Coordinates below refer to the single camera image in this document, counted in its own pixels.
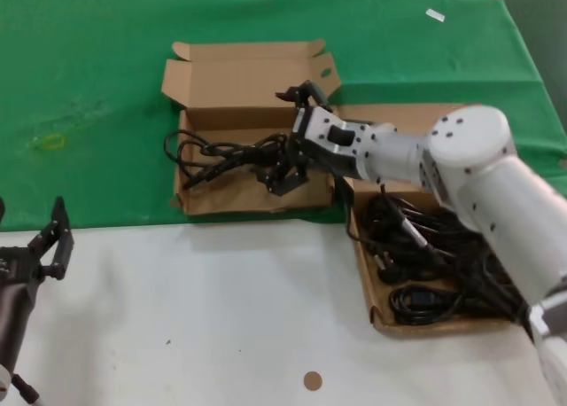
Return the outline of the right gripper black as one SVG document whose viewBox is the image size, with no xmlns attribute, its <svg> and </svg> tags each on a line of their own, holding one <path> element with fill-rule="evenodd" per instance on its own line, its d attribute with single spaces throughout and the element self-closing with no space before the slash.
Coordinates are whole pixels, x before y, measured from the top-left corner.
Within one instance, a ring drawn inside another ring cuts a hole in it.
<svg viewBox="0 0 567 406">
<path fill-rule="evenodd" d="M 327 96 L 311 81 L 276 92 L 275 96 L 293 103 L 296 113 L 310 107 L 332 112 Z M 309 181 L 307 168 L 334 176 L 355 176 L 355 158 L 330 152 L 311 140 L 291 134 L 287 145 L 272 144 L 261 149 L 254 174 L 270 193 L 282 197 Z"/>
</svg>

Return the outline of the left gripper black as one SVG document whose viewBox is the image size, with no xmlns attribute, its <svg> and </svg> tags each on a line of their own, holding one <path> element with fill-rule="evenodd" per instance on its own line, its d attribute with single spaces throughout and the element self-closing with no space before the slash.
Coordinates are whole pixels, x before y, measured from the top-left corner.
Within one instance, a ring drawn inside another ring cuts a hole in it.
<svg viewBox="0 0 567 406">
<path fill-rule="evenodd" d="M 30 292 L 36 292 L 43 277 L 57 280 L 65 277 L 74 248 L 74 238 L 62 197 L 56 197 L 50 218 L 51 221 L 29 242 L 29 248 L 1 248 L 2 292 L 9 288 L 26 288 Z M 53 246 L 56 246 L 56 250 L 51 264 L 42 266 L 41 258 Z"/>
</svg>

